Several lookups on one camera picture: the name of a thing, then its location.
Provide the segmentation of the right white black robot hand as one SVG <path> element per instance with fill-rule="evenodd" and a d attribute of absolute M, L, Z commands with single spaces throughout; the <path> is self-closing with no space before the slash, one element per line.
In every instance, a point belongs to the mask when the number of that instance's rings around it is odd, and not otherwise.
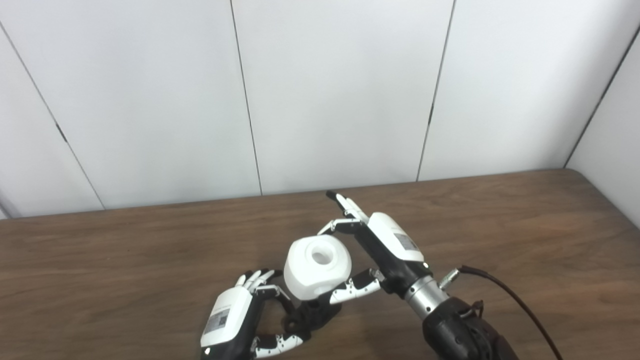
<path fill-rule="evenodd" d="M 326 196 L 338 205 L 343 217 L 327 223 L 318 234 L 352 235 L 378 266 L 385 292 L 404 297 L 418 280 L 432 277 L 423 253 L 389 215 L 366 215 L 351 198 L 335 191 L 326 191 Z"/>

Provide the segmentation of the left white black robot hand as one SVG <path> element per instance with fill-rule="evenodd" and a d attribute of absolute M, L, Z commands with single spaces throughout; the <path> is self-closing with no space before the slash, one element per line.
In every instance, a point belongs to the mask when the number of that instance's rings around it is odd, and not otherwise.
<path fill-rule="evenodd" d="M 281 269 L 249 270 L 217 297 L 199 340 L 201 360 L 264 360 L 311 339 L 308 330 L 258 334 L 266 301 L 279 301 L 287 315 L 294 312 L 290 296 L 271 283 L 280 276 Z"/>

